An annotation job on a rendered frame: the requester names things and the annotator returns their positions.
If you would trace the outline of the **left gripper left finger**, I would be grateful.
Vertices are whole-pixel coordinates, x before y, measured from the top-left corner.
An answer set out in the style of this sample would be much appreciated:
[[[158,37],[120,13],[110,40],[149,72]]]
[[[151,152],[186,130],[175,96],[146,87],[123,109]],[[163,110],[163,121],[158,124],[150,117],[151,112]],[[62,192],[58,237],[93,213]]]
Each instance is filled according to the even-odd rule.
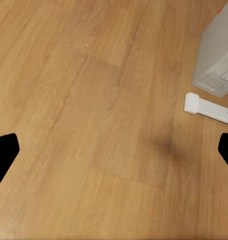
[[[0,136],[0,183],[20,152],[15,133]]]

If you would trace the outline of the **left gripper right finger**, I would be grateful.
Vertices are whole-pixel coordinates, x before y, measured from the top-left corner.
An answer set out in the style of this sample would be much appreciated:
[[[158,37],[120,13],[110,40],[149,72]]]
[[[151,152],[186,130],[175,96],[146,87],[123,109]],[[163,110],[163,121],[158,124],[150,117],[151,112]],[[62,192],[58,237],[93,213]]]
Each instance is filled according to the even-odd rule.
[[[218,145],[218,151],[228,164],[228,133],[223,133],[221,135],[219,145]]]

